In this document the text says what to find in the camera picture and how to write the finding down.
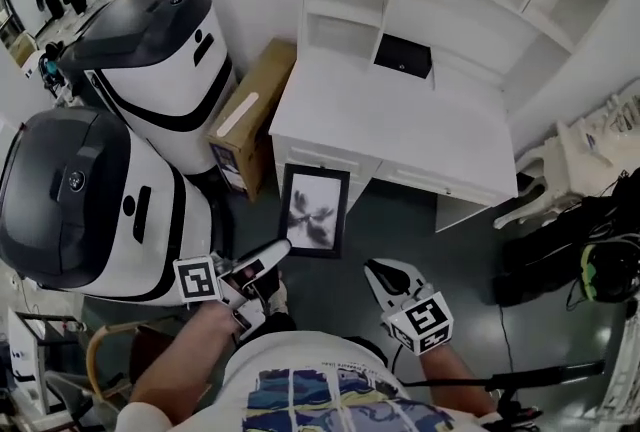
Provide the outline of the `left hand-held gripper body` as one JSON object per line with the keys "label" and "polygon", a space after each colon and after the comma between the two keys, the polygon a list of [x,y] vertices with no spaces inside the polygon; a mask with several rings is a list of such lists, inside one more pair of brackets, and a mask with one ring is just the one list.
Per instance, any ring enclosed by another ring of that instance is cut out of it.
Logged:
{"label": "left hand-held gripper body", "polygon": [[243,262],[219,256],[176,260],[173,264],[181,301],[217,301],[228,307],[239,324],[239,339],[254,333],[266,320],[256,283],[267,272],[258,258]]}

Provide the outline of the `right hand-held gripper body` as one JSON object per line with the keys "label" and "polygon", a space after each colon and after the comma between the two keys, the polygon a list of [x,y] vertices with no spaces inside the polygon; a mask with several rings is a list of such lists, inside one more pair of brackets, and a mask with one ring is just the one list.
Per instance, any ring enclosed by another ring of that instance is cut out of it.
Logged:
{"label": "right hand-held gripper body", "polygon": [[382,321],[389,335],[416,356],[448,343],[454,324],[443,294],[432,292],[427,296],[424,288],[384,312]]}

